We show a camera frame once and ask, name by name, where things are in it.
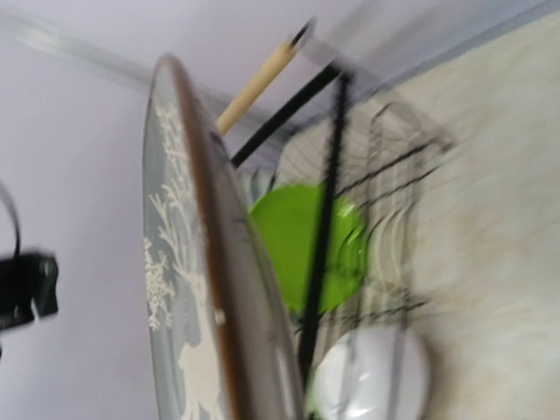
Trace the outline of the bright green plate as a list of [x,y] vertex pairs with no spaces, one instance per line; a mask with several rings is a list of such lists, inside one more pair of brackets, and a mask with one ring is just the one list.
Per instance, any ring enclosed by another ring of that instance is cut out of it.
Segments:
[[[322,204],[321,186],[291,184],[264,194],[250,210],[276,272],[284,304],[297,314],[305,309]],[[349,199],[337,198],[333,203],[321,313],[342,305],[361,287],[368,269],[365,230],[358,207]]]

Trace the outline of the black wire dish rack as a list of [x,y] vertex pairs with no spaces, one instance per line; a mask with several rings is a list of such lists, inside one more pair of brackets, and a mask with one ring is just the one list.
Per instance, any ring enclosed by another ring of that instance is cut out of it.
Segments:
[[[226,108],[218,127],[221,133],[228,132],[296,56],[304,55],[320,65],[319,72],[262,124],[232,160],[235,166],[248,162],[308,102],[332,88],[326,133],[312,139],[308,132],[298,132],[285,146],[268,189],[259,199],[279,186],[305,184],[323,188],[304,312],[297,314],[285,306],[302,375],[305,414],[310,419],[322,419],[312,407],[312,385],[328,350],[352,330],[380,325],[399,328],[385,418],[397,419],[403,333],[410,329],[420,337],[412,322],[417,309],[426,304],[414,288],[415,213],[422,180],[437,169],[438,158],[452,147],[452,142],[429,130],[419,114],[380,80],[374,82],[374,91],[381,96],[380,106],[372,115],[360,116],[353,94],[358,67],[318,40],[314,29],[314,21],[307,21],[268,57]],[[333,203],[337,198],[354,203],[365,221],[367,272],[348,301],[321,313]]]

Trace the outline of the grey reindeer plate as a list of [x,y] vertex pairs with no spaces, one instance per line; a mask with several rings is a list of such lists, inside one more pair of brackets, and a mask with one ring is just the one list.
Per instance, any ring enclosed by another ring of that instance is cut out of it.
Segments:
[[143,259],[161,419],[302,419],[290,323],[214,121],[171,54],[143,131]]

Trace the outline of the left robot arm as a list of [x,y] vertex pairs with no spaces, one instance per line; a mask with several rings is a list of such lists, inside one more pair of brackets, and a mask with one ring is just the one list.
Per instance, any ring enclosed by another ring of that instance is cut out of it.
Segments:
[[14,250],[1,258],[1,331],[5,332],[58,313],[59,265],[53,254],[21,249],[18,210],[5,185],[1,185],[1,202],[15,236]]

